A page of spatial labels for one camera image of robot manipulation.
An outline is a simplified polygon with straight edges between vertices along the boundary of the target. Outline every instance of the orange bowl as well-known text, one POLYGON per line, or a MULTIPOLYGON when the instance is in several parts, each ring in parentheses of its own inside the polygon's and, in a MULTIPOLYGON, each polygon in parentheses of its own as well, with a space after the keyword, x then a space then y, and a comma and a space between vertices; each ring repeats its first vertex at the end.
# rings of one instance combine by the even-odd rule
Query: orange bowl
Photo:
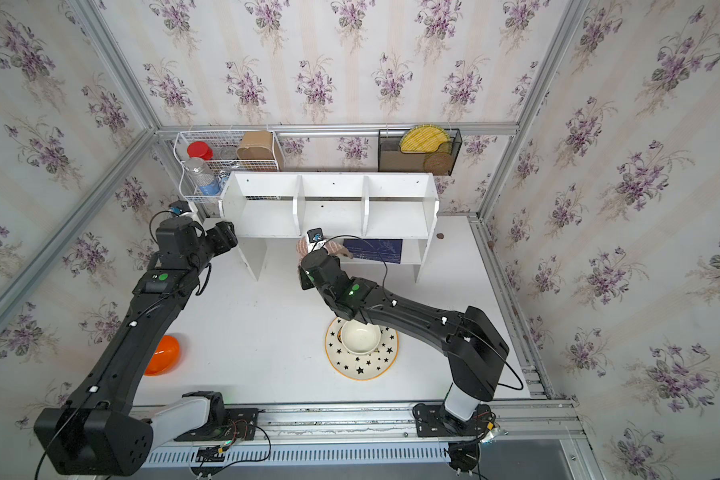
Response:
POLYGON ((155 376, 167 372, 179 361, 180 354, 179 341, 171 335, 165 335, 157 345, 157 350, 152 355, 150 364, 146 366, 144 375, 155 376))

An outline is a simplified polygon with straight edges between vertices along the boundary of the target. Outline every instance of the white wire basket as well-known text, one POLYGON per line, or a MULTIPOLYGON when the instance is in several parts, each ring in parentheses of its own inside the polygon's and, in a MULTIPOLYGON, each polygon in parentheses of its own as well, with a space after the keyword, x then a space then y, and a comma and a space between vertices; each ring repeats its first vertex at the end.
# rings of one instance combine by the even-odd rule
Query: white wire basket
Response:
MULTIPOLYGON (((203 141, 213 149, 214 157, 221 153, 226 147, 237 148, 242 141, 242 136, 247 130, 187 130, 180 131, 176 134, 176 140, 173 142, 173 157, 181 165, 181 180, 179 181, 179 189, 184 198, 189 202, 196 204, 219 204, 223 194, 223 180, 220 180, 222 192, 219 195, 203 195, 200 188, 195 185, 192 178, 186 174, 185 160, 182 160, 176 151, 177 148, 186 148, 192 142, 203 141)), ((272 133, 272 151, 277 148, 280 152, 280 158, 285 155, 280 147, 280 140, 277 133, 272 133)), ((256 172, 277 172, 280 167, 277 160, 239 160, 236 154, 231 155, 234 158, 224 158, 206 160, 206 164, 211 168, 213 174, 217 178, 223 179, 225 175, 229 175, 235 171, 256 171, 256 172)), ((265 197, 249 197, 248 200, 265 200, 265 197)))

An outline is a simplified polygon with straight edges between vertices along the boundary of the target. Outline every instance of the blue book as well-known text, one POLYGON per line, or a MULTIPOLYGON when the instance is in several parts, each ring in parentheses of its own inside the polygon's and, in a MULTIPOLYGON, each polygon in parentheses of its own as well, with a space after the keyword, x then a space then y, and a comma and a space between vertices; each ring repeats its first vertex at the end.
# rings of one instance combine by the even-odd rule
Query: blue book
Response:
POLYGON ((390 264, 399 264, 400 255, 403 252, 402 239, 365 239, 347 238, 344 240, 344 246, 356 258, 364 260, 376 260, 388 262, 390 264))

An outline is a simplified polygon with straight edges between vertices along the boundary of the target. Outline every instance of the clear bottle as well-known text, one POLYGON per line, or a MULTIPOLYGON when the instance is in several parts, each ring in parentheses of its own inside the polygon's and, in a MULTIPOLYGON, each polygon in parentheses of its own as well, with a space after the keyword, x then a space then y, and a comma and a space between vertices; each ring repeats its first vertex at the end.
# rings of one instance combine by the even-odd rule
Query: clear bottle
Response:
POLYGON ((203 195, 218 195, 221 192, 219 181, 203 159, 192 157, 184 162, 184 167, 203 195))

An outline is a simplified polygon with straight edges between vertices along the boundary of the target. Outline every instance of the white bowl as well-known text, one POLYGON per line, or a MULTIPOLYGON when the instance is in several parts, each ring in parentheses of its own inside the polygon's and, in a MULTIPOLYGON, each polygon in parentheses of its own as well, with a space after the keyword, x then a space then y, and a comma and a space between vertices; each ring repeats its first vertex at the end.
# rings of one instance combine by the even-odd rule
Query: white bowl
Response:
POLYGON ((377 325, 350 320, 338 332, 342 345, 355 355, 366 355, 376 350, 382 341, 382 330, 377 325))

